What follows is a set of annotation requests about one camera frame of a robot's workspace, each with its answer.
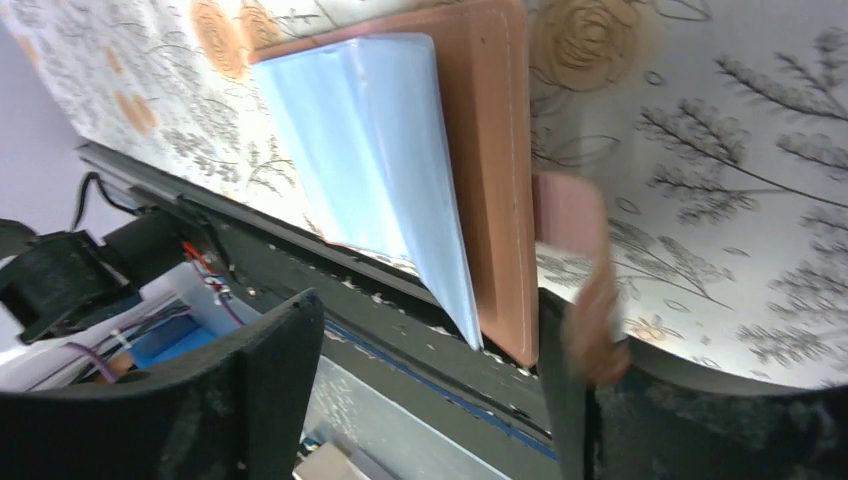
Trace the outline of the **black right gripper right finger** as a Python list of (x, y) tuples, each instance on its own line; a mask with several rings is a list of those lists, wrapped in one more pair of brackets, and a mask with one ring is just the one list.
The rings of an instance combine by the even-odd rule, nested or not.
[(537, 363), (565, 479), (843, 479), (847, 390), (798, 390), (684, 360), (638, 339), (595, 387), (564, 344), (567, 302), (539, 293)]

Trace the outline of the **blue storage bin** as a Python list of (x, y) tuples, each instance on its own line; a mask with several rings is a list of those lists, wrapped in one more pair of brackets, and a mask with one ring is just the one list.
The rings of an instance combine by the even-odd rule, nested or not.
[(199, 324), (192, 315), (177, 316), (157, 324), (138, 337), (129, 349), (139, 368), (161, 363), (209, 343), (217, 335)]

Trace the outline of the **tan leather card holder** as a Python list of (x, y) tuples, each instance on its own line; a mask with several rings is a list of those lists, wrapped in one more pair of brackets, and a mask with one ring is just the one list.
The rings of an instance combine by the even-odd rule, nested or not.
[(249, 57), (323, 239), (411, 261), (468, 345), (539, 355), (535, 245), (589, 263), (565, 351), (586, 380), (630, 361), (606, 210), (531, 167), (527, 12), (466, 1), (384, 16)]

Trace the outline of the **floral patterned table mat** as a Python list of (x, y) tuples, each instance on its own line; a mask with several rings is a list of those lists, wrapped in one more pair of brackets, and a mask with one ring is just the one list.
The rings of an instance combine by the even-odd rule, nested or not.
[[(417, 1), (5, 1), (84, 137), (317, 226), (247, 55)], [(603, 191), (624, 326), (727, 373), (847, 381), (847, 5), (530, 1), (534, 164)]]

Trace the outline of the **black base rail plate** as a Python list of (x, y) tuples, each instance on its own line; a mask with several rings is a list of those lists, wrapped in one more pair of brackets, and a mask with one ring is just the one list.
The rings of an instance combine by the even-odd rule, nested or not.
[(315, 289), (328, 316), (326, 356), (367, 386), (510, 477), (557, 476), (535, 370), (492, 342), (470, 349), (411, 275), (100, 144), (77, 153), (131, 198), (200, 220), (210, 263), (248, 305)]

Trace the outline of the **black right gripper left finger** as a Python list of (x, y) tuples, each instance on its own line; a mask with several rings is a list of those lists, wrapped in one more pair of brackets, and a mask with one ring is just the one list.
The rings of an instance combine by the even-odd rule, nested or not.
[(110, 385), (1, 397), (5, 479), (287, 479), (321, 354), (307, 289)]

